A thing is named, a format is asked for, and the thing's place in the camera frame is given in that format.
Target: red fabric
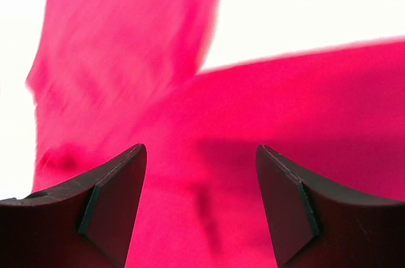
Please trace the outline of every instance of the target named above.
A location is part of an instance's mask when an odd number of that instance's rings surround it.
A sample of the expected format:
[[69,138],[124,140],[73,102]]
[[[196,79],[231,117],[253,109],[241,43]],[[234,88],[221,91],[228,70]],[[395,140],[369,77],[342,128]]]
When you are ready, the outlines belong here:
[[276,267],[254,163],[261,143],[405,200],[405,42],[194,75],[215,2],[47,2],[28,78],[34,189],[144,143],[127,267]]

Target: magenta cloth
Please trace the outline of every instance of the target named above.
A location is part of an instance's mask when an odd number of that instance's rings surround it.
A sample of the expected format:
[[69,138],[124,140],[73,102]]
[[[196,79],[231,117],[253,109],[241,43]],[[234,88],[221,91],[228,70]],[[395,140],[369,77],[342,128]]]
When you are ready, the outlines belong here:
[[276,267],[259,144],[352,188],[405,200],[405,42],[196,75],[217,2],[47,0],[28,76],[34,190],[144,143],[126,267]]

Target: red cloth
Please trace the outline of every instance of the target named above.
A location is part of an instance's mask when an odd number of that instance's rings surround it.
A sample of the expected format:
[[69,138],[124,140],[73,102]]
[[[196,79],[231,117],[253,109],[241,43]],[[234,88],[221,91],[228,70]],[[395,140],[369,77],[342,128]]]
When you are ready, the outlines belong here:
[[405,200],[405,42],[195,75],[216,2],[47,0],[34,190],[144,143],[126,267],[276,267],[258,144]]

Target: crumpled cloth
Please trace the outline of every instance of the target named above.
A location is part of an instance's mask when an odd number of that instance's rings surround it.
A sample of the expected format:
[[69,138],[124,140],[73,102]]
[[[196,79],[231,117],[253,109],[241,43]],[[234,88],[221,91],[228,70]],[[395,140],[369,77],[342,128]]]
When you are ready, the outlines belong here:
[[217,3],[47,0],[27,79],[37,104],[34,191],[144,143],[126,267],[276,267],[259,144],[405,200],[405,41],[196,75]]

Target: white background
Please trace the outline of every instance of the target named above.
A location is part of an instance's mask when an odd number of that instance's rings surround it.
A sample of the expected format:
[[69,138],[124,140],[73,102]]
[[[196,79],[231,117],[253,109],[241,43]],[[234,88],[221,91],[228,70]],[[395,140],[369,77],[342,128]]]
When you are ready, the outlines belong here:
[[[0,199],[32,186],[35,121],[25,77],[45,0],[0,0]],[[405,35],[404,0],[221,0],[202,70],[290,51]]]

